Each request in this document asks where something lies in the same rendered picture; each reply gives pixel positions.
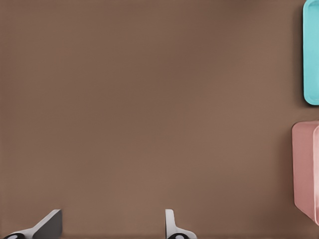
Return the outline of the pink box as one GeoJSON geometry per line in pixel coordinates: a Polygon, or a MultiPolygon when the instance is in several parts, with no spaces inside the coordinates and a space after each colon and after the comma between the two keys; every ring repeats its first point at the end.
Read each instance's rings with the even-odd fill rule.
{"type": "Polygon", "coordinates": [[[292,127],[294,203],[319,226],[319,120],[292,127]]]}

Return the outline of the pale blue-green tray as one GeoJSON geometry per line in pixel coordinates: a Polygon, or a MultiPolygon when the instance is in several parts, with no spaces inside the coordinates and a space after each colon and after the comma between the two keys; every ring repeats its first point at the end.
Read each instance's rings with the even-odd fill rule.
{"type": "Polygon", "coordinates": [[[306,0],[303,6],[304,98],[319,106],[319,0],[306,0]]]}

